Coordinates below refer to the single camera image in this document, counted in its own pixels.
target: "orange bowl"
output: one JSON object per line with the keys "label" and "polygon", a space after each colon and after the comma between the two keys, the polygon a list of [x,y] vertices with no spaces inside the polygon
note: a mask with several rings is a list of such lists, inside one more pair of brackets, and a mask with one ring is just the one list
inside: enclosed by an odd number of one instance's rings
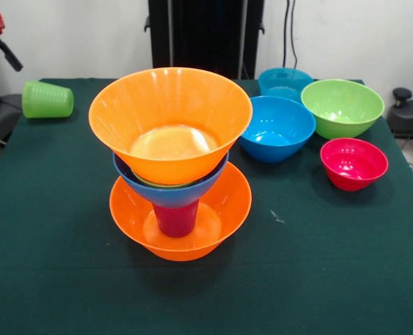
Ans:
{"label": "orange bowl", "polygon": [[171,238],[159,227],[152,204],[119,177],[110,193],[110,212],[128,237],[161,258],[188,261],[201,258],[236,232],[247,218],[251,190],[247,179],[228,163],[218,181],[200,198],[194,230]]}
{"label": "orange bowl", "polygon": [[156,68],[105,87],[89,110],[92,131],[132,171],[184,184],[214,169],[252,117],[245,91],[194,68]]}

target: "white wall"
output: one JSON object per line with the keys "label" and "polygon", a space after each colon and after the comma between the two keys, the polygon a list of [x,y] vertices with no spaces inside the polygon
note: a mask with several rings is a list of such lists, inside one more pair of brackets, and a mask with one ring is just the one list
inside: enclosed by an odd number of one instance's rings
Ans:
{"label": "white wall", "polygon": [[20,93],[25,80],[121,77],[152,67],[143,26],[147,0],[0,0],[1,39],[24,68],[0,51],[0,93]]}
{"label": "white wall", "polygon": [[[256,75],[282,66],[285,4],[266,0]],[[296,0],[294,42],[298,69],[316,78],[361,78],[386,108],[394,87],[413,91],[413,0]]]}
{"label": "white wall", "polygon": [[[413,0],[296,0],[298,68],[313,77],[361,78],[391,103],[413,91]],[[282,66],[286,0],[266,0],[257,75]],[[24,64],[0,52],[0,91],[21,92],[42,77],[120,77],[152,67],[147,0],[0,0],[2,39]],[[293,66],[293,57],[287,56]]]}

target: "red cup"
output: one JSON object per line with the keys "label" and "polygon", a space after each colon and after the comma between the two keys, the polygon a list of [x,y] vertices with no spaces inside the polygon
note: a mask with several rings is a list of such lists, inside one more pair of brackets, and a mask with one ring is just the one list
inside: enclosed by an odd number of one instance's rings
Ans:
{"label": "red cup", "polygon": [[194,229],[199,200],[179,208],[161,207],[152,204],[156,213],[158,227],[169,237],[183,237]]}

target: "bowl rim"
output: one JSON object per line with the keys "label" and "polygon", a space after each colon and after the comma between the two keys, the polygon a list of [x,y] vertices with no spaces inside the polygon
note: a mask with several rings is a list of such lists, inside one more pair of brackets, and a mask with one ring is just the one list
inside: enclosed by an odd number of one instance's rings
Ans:
{"label": "bowl rim", "polygon": [[[379,113],[376,117],[373,117],[372,119],[367,119],[367,120],[365,120],[365,121],[358,121],[358,122],[341,122],[341,121],[334,121],[334,120],[326,119],[326,118],[324,118],[323,116],[316,114],[316,113],[313,111],[312,108],[309,108],[309,107],[306,106],[306,104],[304,103],[304,92],[306,92],[306,90],[307,90],[309,87],[311,87],[311,86],[313,86],[313,85],[316,85],[316,84],[318,84],[318,83],[321,83],[321,82],[343,82],[343,83],[345,83],[345,84],[351,84],[351,85],[354,85],[354,86],[363,87],[364,89],[367,89],[370,93],[374,94],[374,96],[376,96],[376,97],[380,100],[380,102],[382,103],[382,108],[381,108],[381,110],[380,110],[380,113]],[[359,82],[353,82],[352,80],[338,79],[338,78],[336,78],[336,79],[332,79],[332,78],[329,78],[329,79],[321,79],[321,80],[316,80],[316,81],[314,81],[314,82],[311,82],[309,85],[307,85],[306,87],[304,87],[303,91],[301,92],[301,102],[303,103],[303,105],[304,105],[305,107],[307,107],[307,108],[310,110],[310,112],[311,112],[315,117],[317,117],[317,118],[319,118],[319,119],[321,119],[321,120],[325,120],[325,121],[327,121],[327,122],[331,122],[331,123],[333,123],[333,124],[345,124],[345,125],[348,125],[348,126],[369,124],[370,122],[374,122],[375,120],[379,119],[379,118],[383,115],[383,112],[385,111],[385,102],[383,101],[383,98],[382,98],[376,91],[374,91],[373,89],[371,89],[369,86],[360,84]]]}
{"label": "bowl rim", "polygon": [[[375,177],[363,178],[363,179],[357,179],[357,178],[349,177],[349,176],[342,176],[341,174],[339,174],[338,172],[336,172],[333,168],[331,168],[331,167],[324,161],[324,159],[323,159],[323,150],[324,150],[327,146],[329,146],[330,143],[332,143],[332,142],[337,142],[337,141],[341,141],[341,140],[344,140],[344,141],[348,141],[348,140],[349,140],[350,142],[358,142],[358,143],[361,143],[362,145],[367,145],[368,147],[372,147],[375,151],[377,151],[378,153],[380,153],[380,156],[384,159],[384,162],[385,162],[385,168],[384,168],[384,170],[383,170],[381,173],[377,174]],[[360,139],[358,139],[358,138],[352,138],[352,137],[334,138],[333,140],[330,140],[330,141],[327,141],[326,143],[324,143],[323,146],[322,146],[321,149],[320,149],[320,160],[321,160],[322,164],[325,166],[326,169],[329,169],[330,171],[338,174],[339,176],[341,176],[341,177],[343,177],[343,178],[345,178],[345,179],[350,179],[350,180],[355,180],[355,181],[375,181],[375,180],[379,179],[380,177],[382,177],[382,176],[388,171],[388,168],[389,168],[388,157],[386,157],[386,155],[384,154],[384,152],[383,152],[382,150],[380,150],[378,147],[376,147],[376,146],[373,145],[372,143],[369,143],[369,142],[367,142],[367,141],[360,140]]]}
{"label": "bowl rim", "polygon": [[257,78],[257,82],[259,83],[260,86],[262,85],[264,86],[264,88],[267,88],[267,86],[261,83],[261,81],[264,81],[266,79],[265,77],[269,75],[270,73],[280,71],[280,70],[282,72],[286,72],[286,71],[291,72],[291,73],[297,72],[298,74],[304,76],[304,78],[302,79],[310,79],[313,82],[313,78],[308,73],[298,70],[297,68],[268,68],[267,70],[261,72],[260,76]]}
{"label": "bowl rim", "polygon": [[117,148],[117,147],[115,147],[115,146],[109,145],[106,141],[104,141],[104,139],[101,139],[101,138],[98,136],[98,132],[95,131],[95,129],[94,129],[93,126],[92,126],[92,123],[94,122],[94,120],[93,120],[93,119],[94,119],[94,115],[93,115],[93,108],[92,108],[92,106],[93,106],[93,103],[94,103],[95,101],[97,101],[98,99],[100,99],[100,96],[101,96],[101,94],[103,94],[103,92],[105,92],[106,90],[108,90],[113,84],[117,84],[119,81],[128,80],[130,77],[135,77],[135,76],[141,75],[141,74],[143,74],[143,73],[152,73],[152,72],[154,72],[154,71],[158,71],[158,72],[162,72],[162,71],[163,71],[163,72],[164,72],[165,70],[166,70],[166,71],[173,71],[173,72],[174,72],[174,71],[180,71],[180,70],[182,70],[182,71],[194,72],[194,73],[206,73],[207,75],[211,75],[211,76],[213,76],[213,77],[219,77],[220,79],[222,79],[222,80],[224,80],[224,81],[226,81],[226,82],[231,83],[233,86],[235,86],[235,87],[238,89],[238,91],[240,91],[240,92],[243,94],[244,97],[246,97],[246,102],[247,102],[247,105],[248,105],[248,111],[249,111],[250,115],[249,115],[249,118],[248,118],[246,124],[244,125],[243,129],[244,129],[244,131],[245,131],[245,129],[247,129],[248,125],[249,125],[250,122],[251,122],[252,116],[253,116],[253,106],[252,106],[252,104],[251,104],[250,97],[248,96],[247,92],[246,92],[242,87],[240,87],[236,82],[234,82],[233,80],[228,79],[228,78],[226,78],[226,77],[224,77],[224,76],[222,76],[222,75],[218,75],[217,73],[210,72],[210,71],[206,71],[206,70],[201,70],[201,69],[199,69],[199,68],[162,67],[162,68],[149,68],[149,69],[146,69],[146,70],[141,70],[141,71],[137,71],[137,72],[131,73],[131,74],[129,74],[129,75],[125,75],[125,76],[123,76],[123,77],[121,77],[121,78],[118,78],[118,79],[114,80],[113,82],[111,82],[110,84],[108,84],[106,87],[104,87],[103,89],[101,89],[101,91],[99,91],[98,94],[96,94],[95,98],[93,98],[93,100],[92,100],[92,102],[91,102],[91,104],[90,104],[90,107],[89,107],[89,125],[90,125],[90,128],[91,128],[93,134],[95,134],[95,136],[96,136],[104,145],[106,145],[107,147],[109,147],[109,148],[110,148],[111,150],[113,150],[113,151],[119,152],[120,154],[123,154],[124,156],[127,156],[127,157],[132,157],[132,158],[140,159],[140,160],[143,160],[143,161],[152,161],[152,162],[181,162],[181,161],[189,161],[190,159],[195,159],[195,158],[199,158],[199,157],[203,157],[203,156],[208,156],[208,155],[217,153],[217,152],[223,150],[224,148],[232,145],[234,142],[236,142],[237,139],[239,138],[239,136],[242,135],[242,133],[234,136],[233,138],[231,138],[231,140],[228,140],[225,144],[220,145],[219,147],[215,148],[214,150],[208,151],[206,154],[198,154],[198,155],[191,156],[191,157],[187,157],[187,158],[163,159],[163,158],[149,158],[149,157],[141,157],[141,156],[133,156],[133,155],[130,155],[130,152],[128,152],[128,151],[126,151],[126,150],[123,150],[123,149],[119,149],[119,148]]}
{"label": "bowl rim", "polygon": [[222,237],[221,237],[220,239],[218,239],[217,241],[212,242],[212,243],[210,243],[210,244],[207,244],[207,245],[205,245],[205,246],[197,247],[197,248],[195,247],[195,248],[189,248],[189,249],[185,249],[185,250],[174,250],[174,249],[160,248],[160,247],[158,247],[158,246],[152,246],[152,245],[150,245],[150,244],[148,244],[148,243],[146,243],[146,242],[139,241],[138,239],[136,239],[135,237],[130,236],[129,234],[126,234],[126,232],[125,232],[123,229],[121,229],[121,227],[117,224],[117,220],[116,220],[116,218],[114,217],[114,214],[113,214],[113,212],[112,212],[112,194],[113,194],[113,190],[114,190],[114,187],[117,185],[117,183],[120,182],[119,180],[122,179],[121,177],[118,177],[118,178],[115,180],[114,185],[113,185],[113,187],[112,187],[112,190],[110,191],[110,196],[109,196],[110,213],[111,213],[111,215],[112,215],[112,218],[114,219],[115,225],[116,225],[127,237],[129,237],[129,238],[132,239],[133,241],[137,242],[138,244],[144,246],[145,248],[151,248],[151,249],[159,250],[159,251],[168,251],[168,252],[171,252],[171,253],[185,253],[185,252],[190,252],[190,251],[198,251],[198,250],[206,249],[206,248],[209,248],[209,247],[212,247],[212,246],[215,246],[215,245],[219,245],[220,243],[224,242],[228,237],[232,236],[232,235],[243,225],[243,223],[245,222],[245,220],[248,218],[248,214],[250,213],[250,209],[251,209],[251,204],[252,204],[252,202],[253,202],[253,195],[252,195],[252,193],[251,193],[250,184],[248,183],[248,180],[246,179],[246,177],[245,177],[245,175],[242,173],[242,171],[240,171],[240,169],[238,169],[234,164],[232,164],[232,163],[230,163],[230,162],[227,162],[227,164],[225,164],[225,167],[226,167],[226,168],[229,167],[229,168],[235,170],[235,172],[239,175],[239,178],[242,179],[242,181],[244,181],[244,184],[245,184],[246,190],[247,190],[247,194],[248,194],[248,206],[247,206],[247,208],[246,208],[246,210],[245,210],[245,215],[243,216],[243,220],[242,220],[238,225],[236,225],[236,227],[234,227],[229,234],[226,234],[226,235],[222,236]]}
{"label": "bowl rim", "polygon": [[314,115],[312,114],[312,112],[311,112],[306,106],[304,106],[304,105],[296,102],[295,100],[288,99],[288,98],[284,98],[284,97],[282,97],[282,96],[253,96],[253,97],[250,99],[250,101],[253,101],[253,100],[263,100],[263,99],[264,99],[264,100],[265,100],[265,99],[276,99],[276,100],[281,99],[282,101],[287,101],[287,102],[292,103],[292,104],[294,104],[294,105],[298,105],[298,106],[301,108],[301,110],[303,110],[304,112],[306,112],[307,114],[310,115],[310,117],[311,117],[311,119],[312,119],[312,122],[313,122],[313,127],[312,127],[313,129],[312,129],[312,131],[310,132],[310,134],[307,135],[307,136],[305,136],[302,140],[299,140],[299,141],[296,141],[296,142],[292,142],[292,143],[289,143],[289,144],[265,144],[265,143],[256,142],[256,141],[248,138],[247,136],[245,136],[245,133],[246,133],[246,131],[247,131],[247,128],[245,129],[245,131],[244,131],[244,132],[242,133],[242,135],[241,135],[241,137],[242,137],[243,139],[245,139],[245,140],[247,140],[247,141],[249,141],[249,142],[258,144],[258,145],[262,145],[262,146],[264,146],[264,147],[281,148],[281,147],[290,147],[290,146],[292,146],[292,145],[300,144],[300,143],[308,140],[308,139],[313,135],[313,133],[315,132],[315,130],[316,130],[316,128],[317,128],[317,120],[315,120]]}
{"label": "bowl rim", "polygon": [[[219,163],[214,167],[214,169],[212,169],[212,171],[210,171],[210,173],[204,175],[202,178],[194,181],[194,184],[188,185],[186,187],[178,187],[178,188],[156,188],[156,187],[152,187],[152,186],[147,186],[144,184],[140,184],[137,183],[136,181],[132,180],[131,178],[129,178],[128,176],[126,176],[119,168],[119,166],[117,165],[117,163],[115,162],[116,158],[118,157],[118,159],[120,161],[122,161],[126,166],[128,166],[128,168],[130,169],[129,165],[123,161],[121,159],[120,156],[118,156],[116,153],[112,152],[112,160],[113,160],[113,164],[115,167],[115,170],[117,170],[117,172],[119,173],[120,177],[124,179],[124,181],[126,183],[132,183],[134,185],[134,187],[149,192],[149,191],[153,191],[153,192],[158,192],[159,194],[163,194],[163,193],[179,193],[179,192],[183,192],[183,191],[191,191],[193,188],[195,187],[199,187],[199,186],[203,186],[205,185],[208,181],[210,181],[212,178],[214,178],[217,175],[221,175],[223,170],[225,169],[225,167],[227,166],[227,162],[228,159],[230,157],[229,152],[227,151],[227,153],[221,158],[221,160],[219,161]],[[134,177],[137,178],[137,176],[135,175],[135,173],[132,171],[132,169],[130,169],[130,171],[133,173]]]}

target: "green cup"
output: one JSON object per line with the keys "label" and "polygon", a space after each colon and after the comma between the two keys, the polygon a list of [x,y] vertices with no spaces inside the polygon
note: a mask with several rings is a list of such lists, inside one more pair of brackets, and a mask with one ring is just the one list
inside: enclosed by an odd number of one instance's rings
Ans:
{"label": "green cup", "polygon": [[22,110],[29,119],[69,117],[73,92],[66,87],[28,80],[22,93]]}

